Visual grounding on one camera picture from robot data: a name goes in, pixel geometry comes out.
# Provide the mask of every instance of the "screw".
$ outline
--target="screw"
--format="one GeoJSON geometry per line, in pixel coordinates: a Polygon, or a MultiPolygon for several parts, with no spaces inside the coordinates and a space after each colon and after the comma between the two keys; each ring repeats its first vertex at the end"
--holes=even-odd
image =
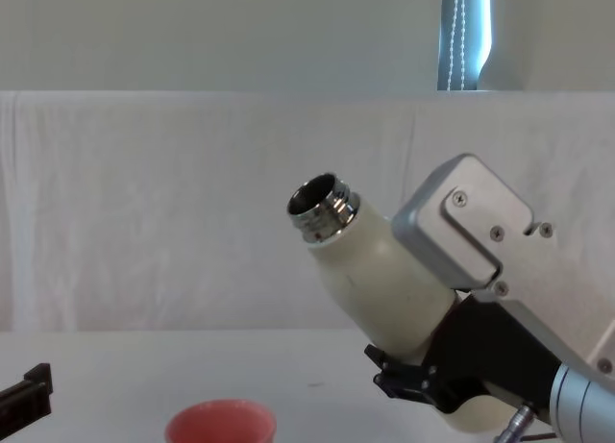
{"type": "Polygon", "coordinates": [[[611,374],[613,372],[613,363],[608,358],[600,358],[598,360],[598,369],[601,373],[611,374]]]}
{"type": "Polygon", "coordinates": [[[453,194],[453,204],[458,208],[463,208],[468,204],[468,195],[463,191],[457,191],[453,194]]]}
{"type": "Polygon", "coordinates": [[[549,222],[540,224],[540,234],[544,238],[551,238],[554,235],[554,226],[551,225],[549,222]]]}
{"type": "Polygon", "coordinates": [[[493,290],[495,291],[496,295],[503,297],[508,294],[508,284],[506,282],[496,282],[493,285],[493,290]]]}
{"type": "Polygon", "coordinates": [[[491,236],[491,239],[494,241],[500,242],[504,239],[504,229],[499,225],[496,225],[491,229],[491,232],[489,232],[489,236],[491,236]]]}

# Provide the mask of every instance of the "metal cylinder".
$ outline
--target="metal cylinder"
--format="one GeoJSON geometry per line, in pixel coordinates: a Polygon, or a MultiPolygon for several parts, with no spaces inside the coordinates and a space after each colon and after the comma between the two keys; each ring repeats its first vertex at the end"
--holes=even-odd
{"type": "Polygon", "coordinates": [[[615,395],[562,365],[551,391],[551,424],[566,443],[608,443],[615,438],[615,395]]]}
{"type": "Polygon", "coordinates": [[[498,436],[494,443],[518,443],[534,422],[536,414],[528,406],[521,406],[508,423],[508,427],[498,436]]]}
{"type": "Polygon", "coordinates": [[[359,197],[333,173],[303,184],[288,201],[286,212],[307,243],[338,234],[357,216],[359,197]]]}

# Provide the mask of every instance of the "metal bottle neck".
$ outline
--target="metal bottle neck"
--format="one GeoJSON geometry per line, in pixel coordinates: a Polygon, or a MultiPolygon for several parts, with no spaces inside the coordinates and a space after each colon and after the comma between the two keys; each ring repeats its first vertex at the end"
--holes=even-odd
{"type": "Polygon", "coordinates": [[[357,216],[360,199],[333,173],[303,184],[286,212],[307,243],[319,243],[344,230],[357,216]]]}

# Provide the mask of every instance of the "white cloth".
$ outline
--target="white cloth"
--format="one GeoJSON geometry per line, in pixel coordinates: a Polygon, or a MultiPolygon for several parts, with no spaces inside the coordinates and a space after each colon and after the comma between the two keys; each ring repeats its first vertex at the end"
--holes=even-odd
{"type": "Polygon", "coordinates": [[[613,300],[615,96],[0,94],[0,329],[351,326],[285,216],[337,172],[393,214],[475,152],[613,300]]]}

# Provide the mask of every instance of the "white bottle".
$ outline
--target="white bottle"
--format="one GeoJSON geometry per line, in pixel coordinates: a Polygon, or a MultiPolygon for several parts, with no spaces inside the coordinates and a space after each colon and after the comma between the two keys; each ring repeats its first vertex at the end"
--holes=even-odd
{"type": "MultiPolygon", "coordinates": [[[[455,303],[455,292],[395,239],[386,218],[334,174],[301,186],[287,212],[337,304],[378,348],[420,363],[431,334],[455,303]]],[[[499,400],[477,397],[443,417],[460,431],[478,432],[505,426],[513,413],[499,400]]]]}

